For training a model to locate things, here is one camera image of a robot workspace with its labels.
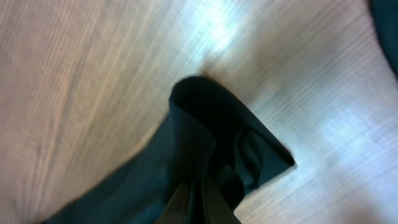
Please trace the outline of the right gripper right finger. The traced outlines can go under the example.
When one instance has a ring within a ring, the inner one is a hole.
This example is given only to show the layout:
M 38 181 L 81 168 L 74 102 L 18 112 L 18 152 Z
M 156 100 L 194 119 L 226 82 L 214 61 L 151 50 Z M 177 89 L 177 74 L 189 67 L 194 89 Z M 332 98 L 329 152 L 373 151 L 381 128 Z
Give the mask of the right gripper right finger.
M 210 179 L 201 184 L 201 200 L 206 224 L 241 224 Z

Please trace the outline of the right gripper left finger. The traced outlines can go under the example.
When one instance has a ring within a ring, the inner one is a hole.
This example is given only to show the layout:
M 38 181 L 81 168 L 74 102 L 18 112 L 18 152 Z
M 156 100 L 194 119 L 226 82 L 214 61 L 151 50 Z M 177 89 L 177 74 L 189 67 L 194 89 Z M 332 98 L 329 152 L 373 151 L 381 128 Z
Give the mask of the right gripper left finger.
M 154 224 L 189 224 L 190 185 L 181 182 Z

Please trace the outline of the black polo shirt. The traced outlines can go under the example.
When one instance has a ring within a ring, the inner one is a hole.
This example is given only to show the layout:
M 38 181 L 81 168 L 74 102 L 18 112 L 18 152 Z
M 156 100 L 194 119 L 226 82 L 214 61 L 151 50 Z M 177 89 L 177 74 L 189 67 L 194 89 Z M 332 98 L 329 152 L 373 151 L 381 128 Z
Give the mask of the black polo shirt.
M 154 223 L 178 185 L 190 185 L 191 223 L 205 223 L 210 179 L 233 211 L 295 165 L 288 149 L 229 90 L 207 77 L 176 83 L 169 112 L 145 149 L 49 223 Z

